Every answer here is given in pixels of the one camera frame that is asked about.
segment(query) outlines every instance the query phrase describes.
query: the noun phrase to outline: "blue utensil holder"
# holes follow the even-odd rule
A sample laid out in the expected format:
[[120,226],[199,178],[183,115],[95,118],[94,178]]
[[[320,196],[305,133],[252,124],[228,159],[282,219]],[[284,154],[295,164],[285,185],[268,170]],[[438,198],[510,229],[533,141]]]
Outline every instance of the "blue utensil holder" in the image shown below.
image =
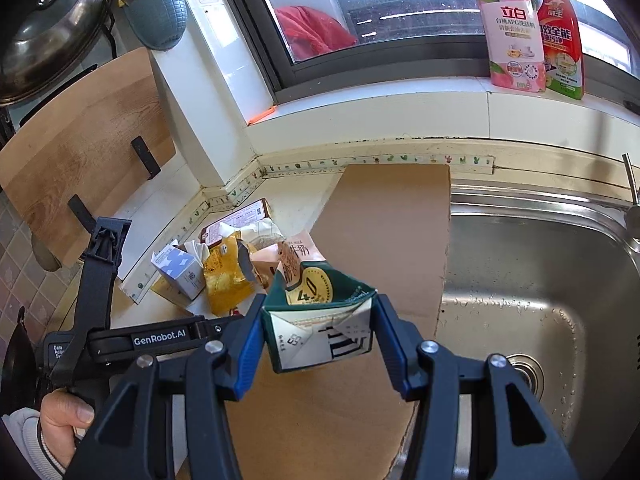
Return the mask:
[[169,50],[187,28],[185,0],[134,0],[124,7],[131,30],[152,50]]

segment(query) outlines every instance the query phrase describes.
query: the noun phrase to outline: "snack wrapper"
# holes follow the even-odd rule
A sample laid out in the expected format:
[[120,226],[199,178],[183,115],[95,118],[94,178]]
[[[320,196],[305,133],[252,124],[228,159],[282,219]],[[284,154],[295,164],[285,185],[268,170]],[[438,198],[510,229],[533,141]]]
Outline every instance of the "snack wrapper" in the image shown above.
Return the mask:
[[249,253],[252,248],[239,239],[239,232],[222,238],[210,249],[204,263],[204,278],[211,313],[226,316],[255,291],[257,281]]

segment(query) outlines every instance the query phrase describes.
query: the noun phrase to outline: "faucet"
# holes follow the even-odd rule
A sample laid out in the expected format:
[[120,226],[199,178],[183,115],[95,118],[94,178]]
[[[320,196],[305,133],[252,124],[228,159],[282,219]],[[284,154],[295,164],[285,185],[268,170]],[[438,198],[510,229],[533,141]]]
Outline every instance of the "faucet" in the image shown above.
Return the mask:
[[638,188],[634,178],[634,170],[628,153],[623,153],[622,160],[625,163],[626,177],[629,179],[631,188],[631,199],[633,205],[625,212],[626,231],[636,240],[640,240],[640,199],[638,198]]

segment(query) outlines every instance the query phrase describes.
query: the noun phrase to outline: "dish soap bag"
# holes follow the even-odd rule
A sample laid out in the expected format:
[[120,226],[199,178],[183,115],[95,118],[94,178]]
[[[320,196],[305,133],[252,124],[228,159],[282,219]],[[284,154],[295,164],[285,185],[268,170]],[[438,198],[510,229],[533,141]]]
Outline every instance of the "dish soap bag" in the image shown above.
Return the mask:
[[545,91],[540,24],[531,0],[476,0],[489,47],[491,82],[496,86]]

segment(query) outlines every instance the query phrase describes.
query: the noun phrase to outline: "cleaning spray bottle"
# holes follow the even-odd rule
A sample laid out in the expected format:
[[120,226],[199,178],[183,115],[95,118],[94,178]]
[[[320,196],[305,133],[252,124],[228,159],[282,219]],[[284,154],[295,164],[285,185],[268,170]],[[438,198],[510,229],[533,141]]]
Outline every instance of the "cleaning spray bottle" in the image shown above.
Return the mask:
[[542,0],[538,20],[545,53],[546,87],[573,99],[582,99],[582,43],[571,1]]

